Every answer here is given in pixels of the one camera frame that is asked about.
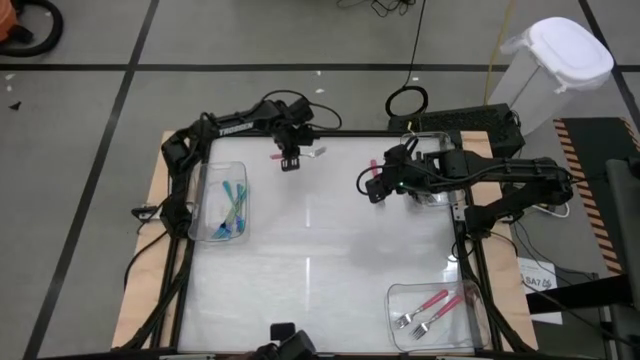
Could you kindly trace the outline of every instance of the wooden table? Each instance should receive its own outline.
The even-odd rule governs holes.
[[[163,141],[171,134],[171,132],[165,132]],[[484,157],[492,156],[486,133],[462,132],[462,140],[465,150],[474,151]],[[167,181],[167,169],[159,154],[147,199],[149,204],[158,204],[164,200],[167,196]],[[491,203],[502,196],[497,183],[476,184],[471,190],[474,201],[478,205]],[[136,252],[163,231],[164,227],[158,221],[147,224],[138,237]],[[511,238],[509,226],[506,224],[497,224],[493,228],[493,232]],[[156,305],[168,246],[169,239],[167,237],[166,240],[161,241],[142,255],[131,269],[112,346],[119,346],[128,341]],[[513,246],[504,239],[492,236],[483,240],[483,247],[496,306],[522,339],[531,347],[537,348],[529,307],[524,287],[521,284],[520,267]],[[161,346],[169,345],[174,311],[175,301],[167,310]],[[503,347],[505,350],[509,349],[505,341],[503,341]]]

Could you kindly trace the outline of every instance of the fork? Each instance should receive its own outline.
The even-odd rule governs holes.
[[[435,313],[435,315],[433,315],[431,317],[431,319],[429,319],[429,321],[425,321],[423,323],[420,323],[420,325],[418,325],[415,328],[415,330],[413,330],[411,332],[411,335],[413,336],[413,338],[415,340],[418,340],[421,337],[423,337],[424,334],[426,334],[429,331],[429,327],[431,326],[431,324],[433,324],[434,321],[440,319],[444,314],[449,312],[451,309],[453,309],[460,302],[462,302],[462,297],[460,295],[454,296],[453,299],[449,300],[448,303],[444,304],[444,306],[441,307],[440,310],[438,310],[438,312]]]
[[[447,297],[447,295],[449,295],[449,291],[444,289],[444,290],[440,290],[440,292],[438,292],[437,294],[435,294],[431,299],[427,300],[427,302],[425,302],[424,304],[420,305],[419,308],[415,309],[413,312],[410,313],[406,313],[402,316],[400,316],[396,321],[395,324],[398,327],[398,329],[402,329],[403,327],[411,324],[411,321],[413,320],[413,317],[418,315],[419,313],[427,310],[428,308],[430,308],[431,306],[433,306],[435,303],[437,303],[438,301],[444,299]]]

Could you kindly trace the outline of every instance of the white table surface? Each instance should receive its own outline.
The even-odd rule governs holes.
[[[420,147],[438,150],[430,141]],[[250,233],[237,244],[196,244],[179,350],[250,351],[270,341],[272,323],[294,322],[319,352],[397,353],[384,305],[389,287],[459,276],[449,261],[448,206],[416,208],[395,194],[373,205],[356,191],[360,171],[371,159],[383,164],[398,143],[322,138],[312,149],[326,146],[325,154],[283,173],[269,159],[277,153],[270,138],[216,140],[212,162],[247,168]]]

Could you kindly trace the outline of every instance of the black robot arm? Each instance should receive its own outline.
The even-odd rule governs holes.
[[[571,174],[550,158],[533,160],[483,158],[461,149],[433,153],[413,152],[418,139],[394,146],[384,153],[382,171],[365,182],[372,203],[384,200],[393,191],[411,195],[436,194],[466,189],[478,182],[515,182],[524,187],[486,205],[464,208],[467,232],[486,236],[498,219],[519,218],[524,209],[540,204],[561,205],[573,197]]]
[[[319,138],[308,124],[313,119],[310,105],[301,97],[291,105],[262,100],[247,111],[218,118],[202,113],[191,126],[176,131],[165,141],[161,152],[171,178],[171,194],[162,203],[160,219],[169,235],[187,237],[191,224],[191,212],[186,206],[189,178],[196,164],[208,161],[215,139],[250,130],[267,133],[282,152],[282,170],[298,169],[300,146],[311,146]]]

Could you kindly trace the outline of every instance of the trash can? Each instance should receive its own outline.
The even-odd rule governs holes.
[[[613,57],[587,30],[554,17],[507,40],[504,54],[516,53],[489,98],[520,115],[527,135],[562,109],[576,94],[599,88],[609,78]]]

